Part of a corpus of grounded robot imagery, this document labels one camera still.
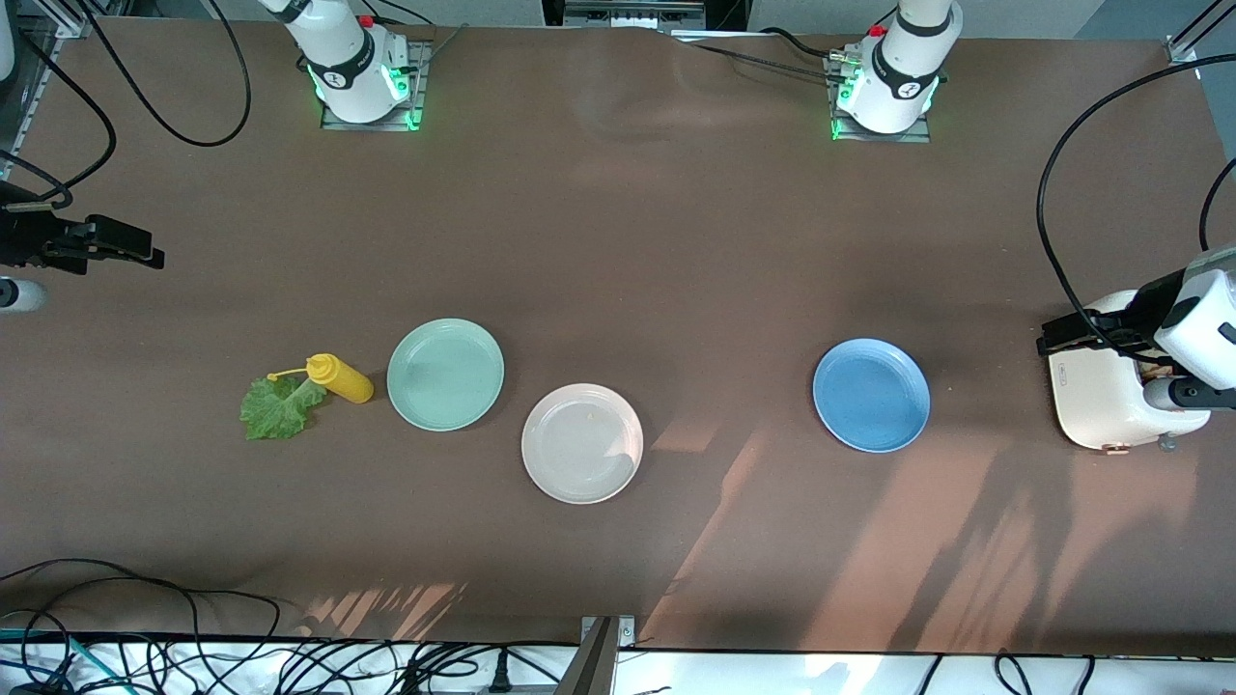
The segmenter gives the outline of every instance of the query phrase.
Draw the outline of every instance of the blue plate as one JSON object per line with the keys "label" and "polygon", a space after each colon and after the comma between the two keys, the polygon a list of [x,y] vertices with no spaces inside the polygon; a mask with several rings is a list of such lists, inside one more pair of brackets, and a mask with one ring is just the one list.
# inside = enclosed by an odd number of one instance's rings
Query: blue plate
{"label": "blue plate", "polygon": [[887,454],[906,446],[931,412],[922,370],[896,345],[859,338],[829,350],[811,385],[828,432],[860,451]]}

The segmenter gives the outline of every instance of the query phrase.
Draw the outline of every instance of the green plate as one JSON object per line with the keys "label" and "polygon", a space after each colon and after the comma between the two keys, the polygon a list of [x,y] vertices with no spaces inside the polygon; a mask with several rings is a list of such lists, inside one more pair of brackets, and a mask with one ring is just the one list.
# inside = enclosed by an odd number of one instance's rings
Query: green plate
{"label": "green plate", "polygon": [[403,419],[430,432],[467,427],[498,399],[506,366],[492,335],[464,319],[438,319],[391,355],[387,394]]}

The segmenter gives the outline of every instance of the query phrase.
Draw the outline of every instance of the brown table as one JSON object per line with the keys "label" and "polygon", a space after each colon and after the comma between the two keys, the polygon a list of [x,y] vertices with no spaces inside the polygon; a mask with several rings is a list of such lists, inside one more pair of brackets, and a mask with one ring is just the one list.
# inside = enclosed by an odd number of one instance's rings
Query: brown table
{"label": "brown table", "polygon": [[[234,122],[218,26],[108,28],[172,122]],[[640,30],[465,30],[420,132],[323,132],[286,31],[239,31],[253,115],[216,150],[156,127],[96,41],[64,51],[120,132],[70,211],[153,230],[168,267],[15,273],[52,299],[0,322],[6,568],[91,555],[265,592],[298,606],[287,634],[567,639],[634,613],[654,647],[1231,653],[1234,420],[1175,455],[1094,455],[1059,433],[1035,355],[1065,310],[1033,226],[1043,162],[1164,64],[1153,43],[963,41],[933,142],[896,146],[831,141],[816,84]],[[776,38],[727,46],[811,67]],[[22,153],[69,176],[103,143],[52,84]],[[1188,74],[1096,116],[1051,193],[1080,294],[1187,262],[1221,157]],[[381,385],[439,317],[503,348],[477,424],[421,432],[379,393],[245,440],[251,380],[332,351]],[[904,451],[852,451],[816,418],[815,364],[853,336],[927,373]],[[577,381],[623,393],[648,443],[593,507],[520,465],[527,413]],[[188,629],[174,597],[74,606],[70,627]],[[204,629],[263,620],[220,603]]]}

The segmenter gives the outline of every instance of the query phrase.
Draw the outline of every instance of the plate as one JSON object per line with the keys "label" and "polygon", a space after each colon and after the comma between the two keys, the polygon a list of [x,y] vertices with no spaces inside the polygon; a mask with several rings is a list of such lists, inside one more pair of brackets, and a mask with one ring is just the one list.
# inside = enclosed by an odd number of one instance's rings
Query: plate
{"label": "plate", "polygon": [[860,451],[887,454],[927,427],[931,392],[922,370],[896,345],[847,340],[816,367],[811,393],[828,432]]}
{"label": "plate", "polygon": [[520,448],[536,487],[560,502],[593,505],[635,477],[644,430],[622,396],[604,386],[572,383],[536,403]]}
{"label": "plate", "polygon": [[467,427],[498,399],[506,366],[477,324],[438,319],[418,326],[391,355],[387,394],[403,419],[430,432]]}

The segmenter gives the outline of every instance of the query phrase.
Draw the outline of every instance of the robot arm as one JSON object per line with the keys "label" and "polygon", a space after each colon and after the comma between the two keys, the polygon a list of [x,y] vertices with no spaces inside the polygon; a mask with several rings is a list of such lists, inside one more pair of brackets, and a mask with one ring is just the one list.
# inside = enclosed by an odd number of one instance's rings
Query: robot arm
{"label": "robot arm", "polygon": [[372,122],[408,99],[403,36],[373,22],[361,26],[347,0],[258,1],[292,32],[318,96],[341,120]]}
{"label": "robot arm", "polygon": [[953,0],[901,0],[887,32],[858,45],[860,72],[838,108],[874,132],[907,130],[931,108],[939,68],[960,33],[962,7]]}
{"label": "robot arm", "polygon": [[[1146,382],[1146,402],[1161,411],[1236,408],[1236,245],[1198,256],[1188,267],[1147,283],[1115,312],[1090,312],[1133,352],[1168,355],[1173,376]],[[1038,351],[1101,350],[1077,314],[1043,324]]]}

